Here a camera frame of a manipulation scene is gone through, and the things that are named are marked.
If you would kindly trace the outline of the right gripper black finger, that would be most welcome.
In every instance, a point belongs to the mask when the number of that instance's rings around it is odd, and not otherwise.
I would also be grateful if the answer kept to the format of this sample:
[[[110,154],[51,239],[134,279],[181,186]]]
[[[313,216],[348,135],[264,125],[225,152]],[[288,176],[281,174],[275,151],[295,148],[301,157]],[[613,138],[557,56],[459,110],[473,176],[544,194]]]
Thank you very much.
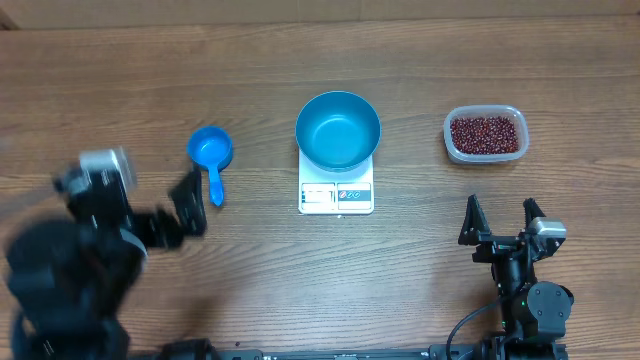
[[[459,245],[480,245],[491,235],[489,223],[475,194],[468,197],[465,219],[458,237]]]
[[[545,217],[544,212],[540,209],[533,198],[528,198],[523,202],[525,211],[525,227],[529,228],[533,220],[539,217]]]

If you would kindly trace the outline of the blue plastic measuring scoop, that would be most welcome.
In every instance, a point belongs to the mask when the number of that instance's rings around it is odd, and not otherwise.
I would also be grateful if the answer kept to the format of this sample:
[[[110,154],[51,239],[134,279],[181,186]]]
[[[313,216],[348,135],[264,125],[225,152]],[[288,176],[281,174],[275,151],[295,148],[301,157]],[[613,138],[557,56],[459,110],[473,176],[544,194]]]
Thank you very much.
[[[191,135],[186,150],[195,164],[207,170],[210,202],[221,206],[224,202],[224,185],[220,173],[233,158],[231,137],[220,127],[203,127]]]

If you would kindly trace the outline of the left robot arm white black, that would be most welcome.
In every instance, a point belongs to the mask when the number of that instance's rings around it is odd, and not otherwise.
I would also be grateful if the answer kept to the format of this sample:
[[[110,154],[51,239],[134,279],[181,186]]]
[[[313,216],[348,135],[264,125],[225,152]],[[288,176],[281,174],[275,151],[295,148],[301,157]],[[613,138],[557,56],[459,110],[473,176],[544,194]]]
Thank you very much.
[[[7,286],[20,309],[17,359],[124,359],[130,338],[117,318],[150,248],[173,250],[205,233],[202,175],[191,168],[168,193],[175,211],[134,211],[120,171],[72,167],[53,180],[70,218],[26,227],[6,253]]]

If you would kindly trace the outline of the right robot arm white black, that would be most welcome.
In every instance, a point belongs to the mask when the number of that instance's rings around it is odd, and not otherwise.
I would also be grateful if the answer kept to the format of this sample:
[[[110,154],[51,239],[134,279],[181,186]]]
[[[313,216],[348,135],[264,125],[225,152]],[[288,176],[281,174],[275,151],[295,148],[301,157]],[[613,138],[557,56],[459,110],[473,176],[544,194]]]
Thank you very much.
[[[491,266],[497,299],[463,318],[445,344],[449,359],[566,359],[566,347],[557,341],[566,334],[574,295],[568,288],[537,279],[534,264],[553,256],[567,237],[564,223],[544,214],[536,201],[523,202],[525,225],[518,234],[492,233],[475,195],[467,201],[458,243],[473,246],[475,263]],[[502,330],[486,335],[456,356],[452,341],[462,325],[498,308]]]

